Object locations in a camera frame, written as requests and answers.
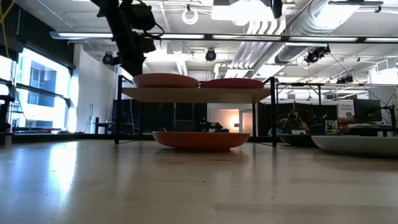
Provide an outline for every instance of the ceiling light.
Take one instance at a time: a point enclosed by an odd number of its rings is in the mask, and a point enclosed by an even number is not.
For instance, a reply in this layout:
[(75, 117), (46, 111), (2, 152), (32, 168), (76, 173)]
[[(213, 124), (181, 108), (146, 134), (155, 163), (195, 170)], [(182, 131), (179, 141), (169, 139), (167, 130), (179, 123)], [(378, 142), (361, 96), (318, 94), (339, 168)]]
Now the ceiling light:
[(55, 34), (62, 39), (110, 39), (113, 37), (111, 33), (72, 33), (72, 32), (51, 32), (50, 35), (54, 38)]
[(290, 37), (291, 41), (309, 41), (309, 42), (356, 42), (357, 37)]
[[(111, 39), (111, 33), (90, 33), (90, 32), (50, 32), (53, 39), (58, 40), (79, 40), (79, 39)], [(203, 34), (164, 34), (162, 39), (165, 40), (187, 40), (187, 39), (204, 39)]]
[(279, 36), (264, 36), (264, 35), (213, 35), (213, 39), (223, 39), (223, 40), (280, 40)]
[[(191, 19), (187, 18), (187, 13), (188, 12), (193, 12), (193, 17)], [(188, 25), (194, 25), (195, 23), (197, 23), (199, 20), (199, 15), (198, 15), (198, 11), (194, 10), (194, 9), (186, 9), (182, 12), (182, 21)]]
[[(91, 0), (72, 0), (72, 1), (81, 1), (81, 2), (89, 2)], [(191, 6), (200, 6), (201, 2), (200, 1), (168, 1), (168, 0), (164, 0), (164, 1), (142, 1), (145, 4), (189, 4)]]
[(366, 38), (365, 42), (398, 42), (398, 37), (372, 37)]
[(295, 42), (288, 42), (285, 43), (286, 46), (304, 46), (304, 47), (327, 47), (328, 44), (323, 43), (295, 43)]
[(164, 34), (162, 39), (204, 39), (203, 34)]

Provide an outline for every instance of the security camera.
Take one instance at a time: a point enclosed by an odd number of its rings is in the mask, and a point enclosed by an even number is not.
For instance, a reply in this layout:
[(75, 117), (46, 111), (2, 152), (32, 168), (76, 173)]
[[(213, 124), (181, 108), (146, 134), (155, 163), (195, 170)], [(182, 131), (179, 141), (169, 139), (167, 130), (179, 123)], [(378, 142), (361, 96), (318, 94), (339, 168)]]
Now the security camera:
[(106, 52), (105, 56), (102, 58), (102, 62), (105, 65), (111, 65), (113, 63), (113, 53), (112, 52)]
[(214, 51), (214, 49), (208, 49), (207, 53), (206, 53), (206, 61), (212, 62), (212, 61), (216, 60), (216, 58), (217, 58), (217, 54)]

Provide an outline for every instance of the table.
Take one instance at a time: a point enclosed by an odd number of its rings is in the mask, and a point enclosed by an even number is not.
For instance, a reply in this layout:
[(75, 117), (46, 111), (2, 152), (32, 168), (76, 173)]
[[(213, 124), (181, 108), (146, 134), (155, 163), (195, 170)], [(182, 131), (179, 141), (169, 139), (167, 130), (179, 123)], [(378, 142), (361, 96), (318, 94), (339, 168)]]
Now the table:
[[(257, 140), (257, 103), (271, 96), (271, 122), (272, 122), (272, 146), (277, 145), (276, 137), (276, 103), (275, 103), (275, 77), (269, 77), (264, 84), (269, 82), (270, 89), (227, 89), (227, 88), (123, 88), (123, 80), (130, 82), (126, 77), (118, 76), (118, 94), (116, 105), (116, 129), (115, 144), (119, 144), (121, 126), (121, 97), (122, 93), (134, 98), (140, 103), (250, 103), (253, 115), (253, 138)], [(140, 108), (140, 133), (142, 137), (143, 122), (142, 106)]]

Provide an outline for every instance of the white bowl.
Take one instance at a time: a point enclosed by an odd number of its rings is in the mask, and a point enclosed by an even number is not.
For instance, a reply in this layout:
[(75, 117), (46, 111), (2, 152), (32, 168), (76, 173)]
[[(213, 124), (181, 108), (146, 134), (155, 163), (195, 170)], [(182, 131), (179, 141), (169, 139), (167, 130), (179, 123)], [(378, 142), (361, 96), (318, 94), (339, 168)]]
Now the white bowl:
[(342, 154), (398, 156), (398, 138), (362, 136), (312, 136), (321, 149)]

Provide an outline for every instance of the fluorescent light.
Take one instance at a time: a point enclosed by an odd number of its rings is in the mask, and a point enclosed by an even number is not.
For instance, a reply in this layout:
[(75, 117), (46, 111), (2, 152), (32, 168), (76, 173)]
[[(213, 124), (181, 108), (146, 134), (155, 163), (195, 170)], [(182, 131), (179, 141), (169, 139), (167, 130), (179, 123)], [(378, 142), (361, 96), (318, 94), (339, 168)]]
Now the fluorescent light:
[(295, 42), (287, 42), (286, 46), (305, 46), (305, 47), (327, 47), (328, 44), (323, 43), (295, 43)]
[[(72, 0), (72, 1), (89, 2), (91, 0)], [(168, 1), (168, 0), (164, 0), (164, 1), (142, 1), (142, 2), (145, 3), (145, 4), (160, 4), (160, 3), (163, 3), (163, 4), (190, 4), (192, 6), (200, 6), (201, 5), (200, 1), (178, 1), (178, 0), (176, 0), (176, 1)]]
[[(89, 32), (50, 32), (53, 39), (79, 40), (79, 39), (110, 39), (111, 33), (89, 33)], [(203, 34), (164, 34), (163, 39), (204, 39)]]
[(59, 37), (64, 39), (110, 39), (113, 37), (111, 33), (72, 33), (58, 32)]
[(213, 35), (213, 39), (223, 40), (280, 40), (279, 36), (263, 36), (263, 35)]
[(203, 34), (164, 34), (162, 39), (204, 39)]
[(357, 37), (290, 37), (291, 41), (356, 42)]
[(372, 38), (366, 38), (365, 42), (398, 42), (398, 37), (397, 38), (372, 37)]

